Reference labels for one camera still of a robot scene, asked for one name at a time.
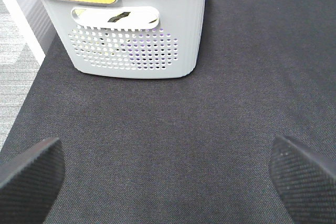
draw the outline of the black fabric surface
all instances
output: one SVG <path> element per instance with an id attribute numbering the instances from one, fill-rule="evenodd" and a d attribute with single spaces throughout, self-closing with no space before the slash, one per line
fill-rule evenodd
<path id="1" fill-rule="evenodd" d="M 0 164 L 59 136 L 46 223 L 291 223 L 268 175 L 276 133 L 336 161 L 336 0 L 206 0 L 198 63 L 172 80 L 77 71 L 59 38 Z"/>

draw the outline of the gray plastic basket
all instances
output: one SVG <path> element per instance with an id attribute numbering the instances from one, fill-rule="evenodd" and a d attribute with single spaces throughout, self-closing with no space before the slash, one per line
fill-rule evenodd
<path id="1" fill-rule="evenodd" d="M 82 72 L 178 78 L 196 65 L 205 0 L 43 2 L 71 61 Z M 121 18 L 108 22 L 108 17 Z"/>

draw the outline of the black textured pad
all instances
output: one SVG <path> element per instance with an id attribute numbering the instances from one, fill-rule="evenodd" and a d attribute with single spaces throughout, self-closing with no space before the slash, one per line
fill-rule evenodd
<path id="1" fill-rule="evenodd" d="M 65 174 L 58 138 L 48 138 L 0 167 L 0 223 L 42 223 Z"/>
<path id="2" fill-rule="evenodd" d="M 270 174 L 297 223 L 336 223 L 336 164 L 298 141 L 277 136 Z"/>

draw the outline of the white baseboard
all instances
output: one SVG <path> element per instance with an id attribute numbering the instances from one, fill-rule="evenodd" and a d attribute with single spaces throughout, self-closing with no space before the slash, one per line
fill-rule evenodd
<path id="1" fill-rule="evenodd" d="M 3 0 L 18 29 L 42 64 L 56 34 L 41 0 Z"/>

